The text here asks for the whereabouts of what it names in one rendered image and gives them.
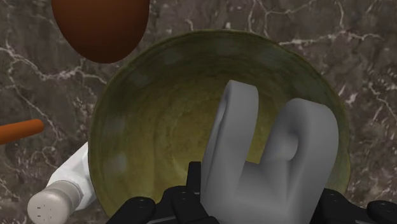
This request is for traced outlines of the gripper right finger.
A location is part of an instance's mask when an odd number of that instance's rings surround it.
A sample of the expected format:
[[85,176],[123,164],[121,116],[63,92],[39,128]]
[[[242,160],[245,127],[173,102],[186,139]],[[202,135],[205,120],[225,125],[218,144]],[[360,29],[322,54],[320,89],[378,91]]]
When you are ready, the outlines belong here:
[[397,224],[397,204],[375,200],[362,208],[341,193],[325,188],[310,224]]

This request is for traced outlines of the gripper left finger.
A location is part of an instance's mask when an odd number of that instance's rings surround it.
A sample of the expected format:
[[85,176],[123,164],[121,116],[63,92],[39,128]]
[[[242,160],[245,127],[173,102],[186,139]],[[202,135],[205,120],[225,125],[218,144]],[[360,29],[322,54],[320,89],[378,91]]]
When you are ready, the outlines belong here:
[[166,189],[159,203],[132,197],[106,224],[219,224],[200,203],[200,174],[201,163],[190,162],[185,186]]

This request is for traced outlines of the grey forked block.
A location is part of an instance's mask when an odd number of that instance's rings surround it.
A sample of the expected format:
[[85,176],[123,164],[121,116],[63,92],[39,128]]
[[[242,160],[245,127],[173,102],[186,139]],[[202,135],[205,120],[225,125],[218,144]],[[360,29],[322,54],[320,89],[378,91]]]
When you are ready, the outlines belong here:
[[260,161],[247,161],[258,117],[257,88],[229,81],[201,168],[200,201],[221,224],[309,224],[338,150],[332,111],[303,99],[285,104]]

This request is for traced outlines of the olive green bowl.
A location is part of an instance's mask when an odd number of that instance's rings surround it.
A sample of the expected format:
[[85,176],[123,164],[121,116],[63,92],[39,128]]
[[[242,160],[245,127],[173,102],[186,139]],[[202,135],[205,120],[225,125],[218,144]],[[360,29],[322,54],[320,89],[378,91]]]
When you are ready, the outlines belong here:
[[159,201],[186,182],[203,157],[226,84],[254,85],[259,112],[247,156],[259,162],[279,110],[293,98],[328,106],[339,128],[327,187],[344,193],[351,175],[349,122],[337,92],[303,57],[257,34],[201,30],[158,42],[112,76],[92,115],[88,163],[108,216],[129,198]]

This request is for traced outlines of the white shaker with grey cap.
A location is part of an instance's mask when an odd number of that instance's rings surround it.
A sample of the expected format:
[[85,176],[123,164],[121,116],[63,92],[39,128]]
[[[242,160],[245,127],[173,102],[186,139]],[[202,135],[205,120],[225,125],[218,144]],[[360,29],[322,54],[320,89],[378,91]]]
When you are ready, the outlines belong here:
[[65,224],[71,214],[95,199],[85,143],[56,169],[46,188],[30,198],[27,213],[34,224]]

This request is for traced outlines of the orange rod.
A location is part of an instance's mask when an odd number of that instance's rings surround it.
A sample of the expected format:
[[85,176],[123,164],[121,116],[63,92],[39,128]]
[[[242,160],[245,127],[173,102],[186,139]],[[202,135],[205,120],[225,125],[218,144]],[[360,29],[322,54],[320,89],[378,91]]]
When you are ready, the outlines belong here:
[[0,125],[0,145],[42,132],[44,123],[39,119]]

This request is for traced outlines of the brown egg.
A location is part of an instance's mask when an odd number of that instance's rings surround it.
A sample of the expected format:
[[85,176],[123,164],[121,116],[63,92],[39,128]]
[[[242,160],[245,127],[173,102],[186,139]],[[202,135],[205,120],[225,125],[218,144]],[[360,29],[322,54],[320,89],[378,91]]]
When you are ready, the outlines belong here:
[[141,41],[150,0],[52,0],[52,11],[74,50],[92,62],[110,64]]

